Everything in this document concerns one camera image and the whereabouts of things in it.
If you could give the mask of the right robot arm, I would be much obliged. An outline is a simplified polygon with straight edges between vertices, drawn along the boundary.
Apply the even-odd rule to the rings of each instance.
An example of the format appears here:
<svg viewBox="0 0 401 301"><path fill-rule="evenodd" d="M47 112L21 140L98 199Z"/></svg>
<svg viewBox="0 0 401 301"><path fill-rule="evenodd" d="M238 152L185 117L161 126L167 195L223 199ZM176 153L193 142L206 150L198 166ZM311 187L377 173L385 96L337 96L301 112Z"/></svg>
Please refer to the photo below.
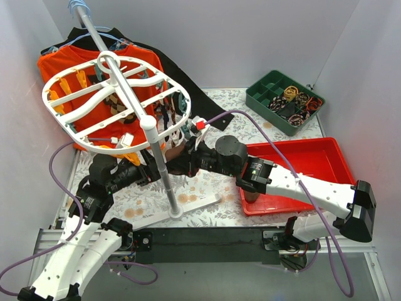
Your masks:
<svg viewBox="0 0 401 301"><path fill-rule="evenodd" d="M377 203L369 182L339 184L294 174L249 155L247 146L232 135L219 138L213 148L192 137L169 149L165 157L170 174L193 177L203 169L235 178L245 194L282 196L313 205L314 215L287 221L279 241L288 248L295 250L324 236L342 235L360 243L373 240Z"/></svg>

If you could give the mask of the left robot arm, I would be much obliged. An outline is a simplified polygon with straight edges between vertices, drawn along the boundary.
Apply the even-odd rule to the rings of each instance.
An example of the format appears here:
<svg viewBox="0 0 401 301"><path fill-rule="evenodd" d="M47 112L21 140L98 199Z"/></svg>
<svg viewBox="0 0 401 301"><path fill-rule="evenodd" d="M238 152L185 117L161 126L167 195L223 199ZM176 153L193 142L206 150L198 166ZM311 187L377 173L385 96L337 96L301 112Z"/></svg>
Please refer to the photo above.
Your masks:
<svg viewBox="0 0 401 301"><path fill-rule="evenodd" d="M131 248L133 226L118 218L107 223L103 219L114 204L114 193L131 184L144 186L160 179L153 156L146 150L141 154L144 163L94 156L89 174L78 185L58 244L39 277L20 290L18 300L81 300L108 257Z"/></svg>

